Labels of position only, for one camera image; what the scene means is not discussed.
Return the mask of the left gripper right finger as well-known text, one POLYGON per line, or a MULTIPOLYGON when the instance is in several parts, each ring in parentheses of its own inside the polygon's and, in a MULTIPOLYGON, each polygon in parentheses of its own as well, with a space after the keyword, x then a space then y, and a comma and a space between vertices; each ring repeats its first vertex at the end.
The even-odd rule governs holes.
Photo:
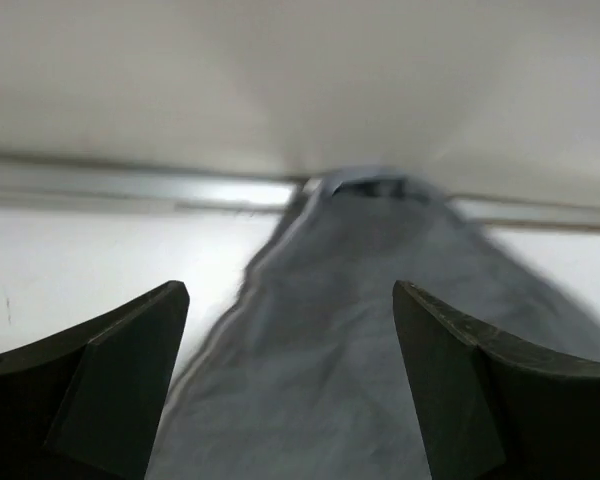
POLYGON ((600 362, 561 353, 406 282, 394 324, 435 479, 600 479, 600 362))

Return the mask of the grey striped cloth placemat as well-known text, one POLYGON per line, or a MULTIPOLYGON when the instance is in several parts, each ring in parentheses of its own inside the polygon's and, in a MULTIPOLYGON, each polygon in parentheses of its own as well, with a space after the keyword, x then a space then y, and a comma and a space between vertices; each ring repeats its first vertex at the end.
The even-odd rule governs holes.
POLYGON ((600 324, 444 194, 390 171, 324 177, 250 266, 167 403, 151 479, 426 479, 395 282, 600 361, 600 324))

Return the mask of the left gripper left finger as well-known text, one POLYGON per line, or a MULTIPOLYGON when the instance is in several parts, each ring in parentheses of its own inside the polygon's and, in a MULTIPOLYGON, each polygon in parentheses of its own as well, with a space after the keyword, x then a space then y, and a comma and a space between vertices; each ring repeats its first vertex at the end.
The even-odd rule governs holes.
POLYGON ((169 281, 0 353, 0 479, 144 478, 188 307, 169 281))

